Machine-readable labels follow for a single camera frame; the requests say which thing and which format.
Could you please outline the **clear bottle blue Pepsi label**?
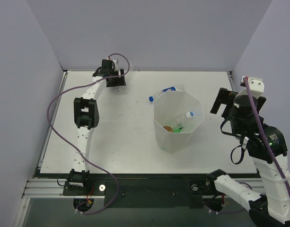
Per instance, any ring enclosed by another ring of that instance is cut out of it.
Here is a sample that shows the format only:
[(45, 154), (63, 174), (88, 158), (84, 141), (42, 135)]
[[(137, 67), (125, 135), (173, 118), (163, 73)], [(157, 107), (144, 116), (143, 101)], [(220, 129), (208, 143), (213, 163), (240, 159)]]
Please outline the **clear bottle blue Pepsi label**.
[(174, 86), (164, 88), (164, 89), (154, 93), (153, 95), (149, 96), (149, 101), (151, 103), (153, 103), (157, 98), (159, 98), (162, 94), (164, 94), (167, 91), (185, 91), (185, 87), (183, 84), (177, 84)]

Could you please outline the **white octagonal bin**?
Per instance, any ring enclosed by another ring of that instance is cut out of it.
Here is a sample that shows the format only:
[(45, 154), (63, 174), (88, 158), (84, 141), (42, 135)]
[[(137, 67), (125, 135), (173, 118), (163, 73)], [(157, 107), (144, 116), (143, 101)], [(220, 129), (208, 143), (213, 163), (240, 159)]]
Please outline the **white octagonal bin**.
[[(174, 117), (193, 111), (193, 120), (180, 133), (166, 131)], [(204, 121), (201, 101), (186, 91), (167, 91), (153, 102), (153, 122), (156, 142), (160, 149), (176, 152), (186, 147), (190, 138)]]

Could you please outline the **clear bottle white cap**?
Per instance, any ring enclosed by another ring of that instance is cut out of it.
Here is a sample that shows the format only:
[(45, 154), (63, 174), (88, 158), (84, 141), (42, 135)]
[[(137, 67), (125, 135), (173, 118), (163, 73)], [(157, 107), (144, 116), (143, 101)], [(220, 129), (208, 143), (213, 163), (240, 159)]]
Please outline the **clear bottle white cap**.
[(185, 114), (180, 114), (169, 121), (168, 126), (174, 129), (182, 129), (187, 126), (194, 118), (193, 111), (189, 111)]

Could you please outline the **green plastic bottle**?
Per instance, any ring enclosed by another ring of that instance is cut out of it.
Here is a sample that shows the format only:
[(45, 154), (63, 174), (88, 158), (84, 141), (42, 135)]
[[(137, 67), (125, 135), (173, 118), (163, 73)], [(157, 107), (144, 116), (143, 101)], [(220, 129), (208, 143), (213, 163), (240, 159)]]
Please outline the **green plastic bottle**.
[(180, 133), (182, 129), (183, 127), (176, 127), (176, 128), (173, 128), (172, 131), (173, 133)]

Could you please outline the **orange juice bottle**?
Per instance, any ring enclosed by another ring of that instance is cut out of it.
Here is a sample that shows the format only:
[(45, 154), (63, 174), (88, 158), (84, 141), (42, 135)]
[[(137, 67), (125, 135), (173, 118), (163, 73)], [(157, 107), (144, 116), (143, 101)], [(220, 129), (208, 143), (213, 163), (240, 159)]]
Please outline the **orange juice bottle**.
[(173, 132), (173, 129), (170, 126), (164, 126), (163, 128), (168, 132)]

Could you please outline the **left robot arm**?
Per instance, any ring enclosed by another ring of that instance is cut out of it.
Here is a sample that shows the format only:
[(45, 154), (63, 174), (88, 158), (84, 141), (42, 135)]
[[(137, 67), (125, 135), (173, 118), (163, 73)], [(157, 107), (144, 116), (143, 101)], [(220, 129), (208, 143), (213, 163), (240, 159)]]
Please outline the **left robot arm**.
[(99, 112), (97, 100), (106, 87), (125, 86), (124, 69), (118, 68), (118, 60), (110, 58), (103, 59), (102, 65), (93, 73), (92, 80), (103, 79), (91, 85), (81, 97), (76, 97), (74, 105), (74, 123), (77, 126), (76, 154), (73, 167), (65, 187), (77, 191), (84, 195), (92, 190), (92, 183), (89, 178), (89, 159), (90, 143), (94, 129), (99, 123)]

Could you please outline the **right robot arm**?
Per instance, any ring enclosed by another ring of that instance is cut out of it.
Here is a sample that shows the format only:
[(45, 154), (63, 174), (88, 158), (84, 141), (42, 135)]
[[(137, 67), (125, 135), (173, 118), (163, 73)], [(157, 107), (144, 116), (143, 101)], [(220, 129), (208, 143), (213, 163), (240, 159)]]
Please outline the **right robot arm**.
[(248, 153), (264, 184), (261, 194), (233, 180), (223, 170), (209, 173), (205, 189), (209, 193), (224, 194), (247, 210), (257, 227), (290, 227), (290, 172), (284, 135), (275, 127), (264, 123), (258, 111), (265, 97), (249, 99), (226, 88), (220, 88), (210, 113), (216, 114), (221, 104), (224, 121), (230, 123), (233, 136), (239, 141), (241, 157)]

